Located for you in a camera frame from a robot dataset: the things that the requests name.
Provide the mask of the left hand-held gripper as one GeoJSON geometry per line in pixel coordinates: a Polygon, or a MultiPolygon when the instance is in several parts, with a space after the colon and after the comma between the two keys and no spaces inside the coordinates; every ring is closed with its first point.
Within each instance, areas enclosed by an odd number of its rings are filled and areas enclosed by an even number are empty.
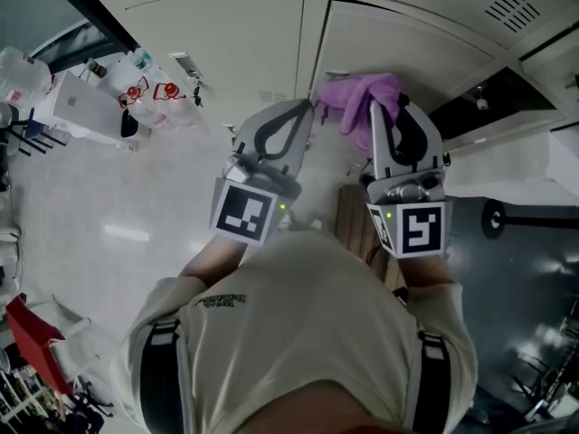
{"type": "Polygon", "coordinates": [[[272,104],[246,119],[215,181],[210,229],[250,246],[261,246],[301,194],[297,182],[314,119],[309,99],[272,104]],[[267,142],[291,124],[283,148],[267,142]]]}

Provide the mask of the purple cloth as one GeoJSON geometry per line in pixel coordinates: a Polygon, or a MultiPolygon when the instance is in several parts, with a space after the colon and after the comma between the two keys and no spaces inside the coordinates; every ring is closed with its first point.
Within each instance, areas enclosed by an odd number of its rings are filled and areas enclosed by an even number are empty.
{"type": "Polygon", "coordinates": [[[385,107],[395,122],[400,112],[398,104],[402,86],[392,73],[350,76],[328,81],[317,89],[318,102],[326,109],[342,113],[340,133],[354,134],[360,149],[367,151],[372,143],[369,107],[376,100],[385,107]]]}

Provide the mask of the white cabinet door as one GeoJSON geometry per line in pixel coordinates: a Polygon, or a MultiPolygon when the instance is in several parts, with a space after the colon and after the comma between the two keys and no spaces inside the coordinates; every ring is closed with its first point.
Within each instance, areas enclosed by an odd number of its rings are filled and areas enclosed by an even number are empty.
{"type": "Polygon", "coordinates": [[[462,94],[505,50],[456,24],[354,0],[328,0],[310,90],[339,78],[392,73],[430,113],[462,94]]]}

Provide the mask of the person's right forearm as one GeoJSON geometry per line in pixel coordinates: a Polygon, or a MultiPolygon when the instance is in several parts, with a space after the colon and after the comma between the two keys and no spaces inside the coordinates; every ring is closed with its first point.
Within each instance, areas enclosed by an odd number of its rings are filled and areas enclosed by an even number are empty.
{"type": "Polygon", "coordinates": [[[408,288],[427,288],[453,283],[440,256],[398,259],[397,264],[408,288]]]}

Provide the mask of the person's left forearm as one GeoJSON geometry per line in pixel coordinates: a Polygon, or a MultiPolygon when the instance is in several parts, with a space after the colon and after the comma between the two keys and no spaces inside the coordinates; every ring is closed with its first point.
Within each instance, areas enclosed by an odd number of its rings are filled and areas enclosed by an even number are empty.
{"type": "Polygon", "coordinates": [[[248,244],[215,235],[183,268],[180,277],[197,278],[210,288],[241,264],[248,244]]]}

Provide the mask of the white metal locker cabinet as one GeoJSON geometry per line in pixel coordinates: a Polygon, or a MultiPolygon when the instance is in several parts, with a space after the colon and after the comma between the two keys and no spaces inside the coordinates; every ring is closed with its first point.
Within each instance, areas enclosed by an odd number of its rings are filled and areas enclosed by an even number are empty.
{"type": "MultiPolygon", "coordinates": [[[[311,96],[328,0],[100,0],[188,89],[200,79],[204,117],[233,125],[273,102],[311,96]]],[[[488,99],[509,71],[543,97],[524,113],[450,134],[478,138],[579,123],[579,0],[354,0],[456,24],[505,52],[458,97],[488,99]]]]}

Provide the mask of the brown wooden slatted board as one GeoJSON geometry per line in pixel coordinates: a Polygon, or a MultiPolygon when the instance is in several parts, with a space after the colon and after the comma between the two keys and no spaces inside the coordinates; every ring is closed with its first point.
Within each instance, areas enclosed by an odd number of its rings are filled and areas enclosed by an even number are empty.
{"type": "Polygon", "coordinates": [[[334,233],[338,241],[365,263],[388,289],[394,291],[405,287],[396,259],[380,243],[365,204],[365,194],[358,185],[348,184],[339,188],[334,233]]]}

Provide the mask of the blue-capped bottle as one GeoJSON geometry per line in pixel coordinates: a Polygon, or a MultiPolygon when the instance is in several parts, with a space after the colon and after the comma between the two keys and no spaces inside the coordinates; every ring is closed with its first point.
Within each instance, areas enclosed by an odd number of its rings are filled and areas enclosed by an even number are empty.
{"type": "Polygon", "coordinates": [[[135,51],[129,52],[128,57],[131,63],[142,72],[149,72],[153,67],[151,56],[142,47],[138,47],[135,51]]]}

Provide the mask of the plastic-wrapped panel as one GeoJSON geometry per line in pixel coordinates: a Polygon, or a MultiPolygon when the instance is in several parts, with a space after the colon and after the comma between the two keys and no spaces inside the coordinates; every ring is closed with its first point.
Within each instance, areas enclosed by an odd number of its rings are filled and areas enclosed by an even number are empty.
{"type": "Polygon", "coordinates": [[[570,192],[579,194],[579,125],[549,134],[546,171],[570,192]]]}

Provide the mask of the cream t-shirt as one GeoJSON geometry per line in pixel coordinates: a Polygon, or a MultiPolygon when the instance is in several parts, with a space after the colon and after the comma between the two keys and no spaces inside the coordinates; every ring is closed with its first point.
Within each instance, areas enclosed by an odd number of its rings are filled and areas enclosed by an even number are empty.
{"type": "Polygon", "coordinates": [[[111,365],[148,434],[449,434],[477,357],[462,288],[399,300],[318,231],[280,231],[207,288],[163,278],[111,365]]]}

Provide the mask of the white rectangular box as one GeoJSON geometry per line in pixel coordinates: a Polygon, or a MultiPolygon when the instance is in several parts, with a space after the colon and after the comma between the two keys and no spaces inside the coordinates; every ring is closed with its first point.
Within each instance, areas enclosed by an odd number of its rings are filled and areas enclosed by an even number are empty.
{"type": "Polygon", "coordinates": [[[116,146],[123,141],[122,114],[111,96],[64,71],[54,77],[51,91],[34,108],[33,119],[76,138],[116,146]]]}

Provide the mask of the blue folding stool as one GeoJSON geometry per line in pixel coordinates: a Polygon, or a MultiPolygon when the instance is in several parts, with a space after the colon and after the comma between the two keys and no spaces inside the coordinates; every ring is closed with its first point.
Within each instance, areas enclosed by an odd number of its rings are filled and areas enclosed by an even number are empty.
{"type": "Polygon", "coordinates": [[[35,117],[35,109],[31,108],[26,119],[11,119],[6,132],[10,138],[16,141],[16,151],[24,156],[31,157],[31,151],[45,155],[54,145],[67,146],[60,139],[49,134],[45,124],[35,117]]]}

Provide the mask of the white bag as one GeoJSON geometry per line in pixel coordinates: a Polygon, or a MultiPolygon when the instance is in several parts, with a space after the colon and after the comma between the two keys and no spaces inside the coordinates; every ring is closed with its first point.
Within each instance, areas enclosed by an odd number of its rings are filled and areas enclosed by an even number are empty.
{"type": "Polygon", "coordinates": [[[68,381],[81,377],[95,385],[109,384],[109,363],[116,341],[106,329],[55,297],[33,302],[28,307],[64,336],[61,341],[52,341],[50,348],[68,381]]]}

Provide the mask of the red box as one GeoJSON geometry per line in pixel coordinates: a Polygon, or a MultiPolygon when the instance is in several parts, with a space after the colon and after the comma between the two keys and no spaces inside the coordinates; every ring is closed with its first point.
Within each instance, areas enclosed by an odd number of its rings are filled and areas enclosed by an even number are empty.
{"type": "Polygon", "coordinates": [[[26,299],[24,293],[19,294],[5,308],[8,326],[20,355],[52,389],[60,394],[73,394],[73,388],[51,350],[51,343],[63,341],[64,336],[58,328],[37,316],[26,305],[26,299]]]}

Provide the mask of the black window frame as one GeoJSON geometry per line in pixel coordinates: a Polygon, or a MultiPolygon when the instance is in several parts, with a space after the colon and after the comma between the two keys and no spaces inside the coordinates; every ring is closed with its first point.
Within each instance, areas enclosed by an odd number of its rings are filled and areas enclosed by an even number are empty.
{"type": "Polygon", "coordinates": [[[99,29],[113,45],[128,53],[135,51],[138,43],[119,23],[100,0],[67,0],[90,23],[99,29]]]}

